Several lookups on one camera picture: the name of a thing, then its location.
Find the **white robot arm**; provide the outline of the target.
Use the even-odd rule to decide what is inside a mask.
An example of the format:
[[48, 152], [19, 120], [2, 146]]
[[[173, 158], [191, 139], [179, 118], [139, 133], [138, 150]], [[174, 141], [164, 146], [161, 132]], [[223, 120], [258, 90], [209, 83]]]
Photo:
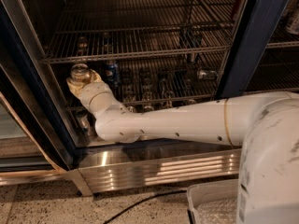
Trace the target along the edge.
[[275, 91], [132, 113], [90, 68], [66, 82], [105, 141], [131, 143], [146, 135], [241, 146], [236, 223], [299, 224], [299, 94]]

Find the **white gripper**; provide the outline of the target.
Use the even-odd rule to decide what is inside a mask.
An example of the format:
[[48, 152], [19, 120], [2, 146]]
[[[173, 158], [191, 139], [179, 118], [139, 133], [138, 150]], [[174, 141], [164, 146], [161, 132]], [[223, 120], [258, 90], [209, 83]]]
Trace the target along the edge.
[[102, 82], [100, 75], [91, 70], [91, 83], [84, 87], [83, 82], [74, 80], [71, 77], [66, 79], [67, 85], [71, 93], [79, 97], [82, 105], [95, 118], [101, 116], [109, 108], [119, 108], [121, 103], [116, 100], [110, 87]]

